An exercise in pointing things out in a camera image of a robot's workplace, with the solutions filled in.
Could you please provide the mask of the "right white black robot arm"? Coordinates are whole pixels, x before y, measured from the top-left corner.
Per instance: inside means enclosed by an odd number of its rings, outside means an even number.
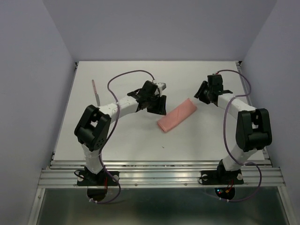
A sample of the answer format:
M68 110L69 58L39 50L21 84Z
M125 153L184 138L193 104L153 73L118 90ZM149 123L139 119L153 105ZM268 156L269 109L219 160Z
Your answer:
M239 170L248 159L258 150L272 143L272 132L269 111L265 108L255 108L241 101L249 93L235 95L225 90L220 74L207 76L195 98L206 104L214 104L223 109L223 140L228 156L220 161L221 168L216 170L216 179L226 183L233 177L234 171ZM236 119L235 146L230 150L226 137L227 115Z

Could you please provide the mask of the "pink cloth napkin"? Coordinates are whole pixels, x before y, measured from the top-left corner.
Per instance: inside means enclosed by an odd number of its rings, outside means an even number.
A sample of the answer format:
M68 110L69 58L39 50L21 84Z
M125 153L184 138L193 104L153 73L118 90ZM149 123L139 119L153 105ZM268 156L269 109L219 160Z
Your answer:
M191 116L196 110L196 105L187 98L166 116L159 119L157 125L164 133L167 133Z

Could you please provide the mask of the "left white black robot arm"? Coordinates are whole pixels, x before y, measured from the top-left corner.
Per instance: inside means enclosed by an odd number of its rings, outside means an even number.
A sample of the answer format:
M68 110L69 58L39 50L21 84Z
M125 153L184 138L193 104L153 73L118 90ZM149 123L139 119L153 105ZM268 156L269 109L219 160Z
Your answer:
M88 179L95 185L104 181L103 166L99 157L111 136L110 125L128 114L146 109L147 112L166 115L166 89L163 82L146 81L142 88L128 93L115 103L95 107L89 105L82 114L76 128L75 136L82 145L85 155L85 169L89 172Z

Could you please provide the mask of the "pink handled knife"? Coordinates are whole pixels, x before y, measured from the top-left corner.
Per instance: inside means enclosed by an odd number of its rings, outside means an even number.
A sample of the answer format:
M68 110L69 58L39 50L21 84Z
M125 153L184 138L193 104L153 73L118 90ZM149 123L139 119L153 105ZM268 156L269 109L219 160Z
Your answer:
M95 84L94 79L92 79L92 86L93 86L93 91L94 91L94 95L95 95L95 98L96 98L97 106L100 106L100 98L99 98L99 95L98 95L98 92L97 92L97 88L96 88L96 84Z

